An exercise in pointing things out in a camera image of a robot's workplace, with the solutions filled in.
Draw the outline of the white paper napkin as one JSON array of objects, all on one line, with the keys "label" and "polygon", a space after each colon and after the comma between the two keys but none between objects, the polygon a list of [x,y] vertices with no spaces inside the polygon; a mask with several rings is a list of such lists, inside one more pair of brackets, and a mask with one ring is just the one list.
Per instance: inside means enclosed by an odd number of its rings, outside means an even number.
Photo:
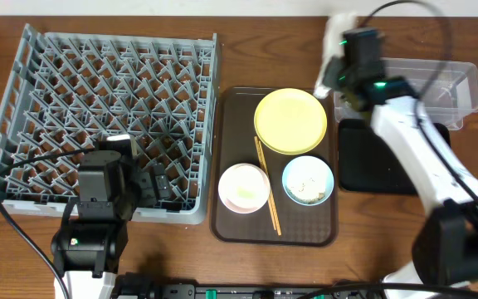
[{"label": "white paper napkin", "polygon": [[321,80],[324,76],[325,67],[333,56],[344,58],[344,47],[341,44],[343,41],[343,32],[354,29],[356,22],[356,12],[336,13],[329,17],[326,22],[322,43],[322,61],[313,92],[315,98],[321,100],[326,98],[331,91],[339,91],[326,88],[321,83]]}]

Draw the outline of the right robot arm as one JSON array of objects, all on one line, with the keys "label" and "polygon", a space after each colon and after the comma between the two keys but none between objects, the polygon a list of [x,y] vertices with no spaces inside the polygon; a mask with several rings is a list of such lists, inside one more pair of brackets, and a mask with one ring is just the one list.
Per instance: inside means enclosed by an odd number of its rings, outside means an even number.
[{"label": "right robot arm", "polygon": [[412,260],[379,285],[386,298],[462,296],[478,280],[478,179],[452,152],[403,76],[389,76],[372,27],[327,25],[315,96],[344,94],[412,181],[427,220]]}]

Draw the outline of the light blue bowl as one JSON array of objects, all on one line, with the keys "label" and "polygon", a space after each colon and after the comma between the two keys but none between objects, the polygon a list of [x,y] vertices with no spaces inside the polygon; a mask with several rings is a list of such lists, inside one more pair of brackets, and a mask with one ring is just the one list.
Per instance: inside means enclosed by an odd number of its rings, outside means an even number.
[{"label": "light blue bowl", "polygon": [[283,189],[294,202],[316,206],[334,194],[334,173],[322,159],[302,155],[292,159],[281,176]]}]

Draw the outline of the white pink cup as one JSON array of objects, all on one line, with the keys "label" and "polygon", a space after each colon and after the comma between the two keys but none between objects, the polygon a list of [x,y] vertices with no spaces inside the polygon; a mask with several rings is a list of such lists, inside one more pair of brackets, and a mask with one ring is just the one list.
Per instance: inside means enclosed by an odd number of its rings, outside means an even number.
[{"label": "white pink cup", "polygon": [[261,169],[254,164],[234,164],[226,169],[217,191],[221,203],[234,213],[254,213],[267,203]]}]

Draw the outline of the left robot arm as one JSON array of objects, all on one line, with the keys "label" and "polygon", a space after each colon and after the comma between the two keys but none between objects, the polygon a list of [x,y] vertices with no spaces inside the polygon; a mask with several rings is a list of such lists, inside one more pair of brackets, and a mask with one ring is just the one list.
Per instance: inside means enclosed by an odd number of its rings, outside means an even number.
[{"label": "left robot arm", "polygon": [[114,150],[84,155],[79,198],[70,201],[51,242],[56,298],[109,298],[115,288],[127,223],[138,207],[172,194],[165,167],[142,170],[132,154]]}]

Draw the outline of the white rice leftovers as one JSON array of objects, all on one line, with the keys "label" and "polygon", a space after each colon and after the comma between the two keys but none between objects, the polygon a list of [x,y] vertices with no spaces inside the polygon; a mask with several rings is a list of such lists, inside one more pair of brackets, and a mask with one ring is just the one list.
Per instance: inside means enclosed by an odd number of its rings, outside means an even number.
[{"label": "white rice leftovers", "polygon": [[325,196],[326,182],[316,177],[289,177],[287,189],[292,198],[303,204],[314,204]]}]

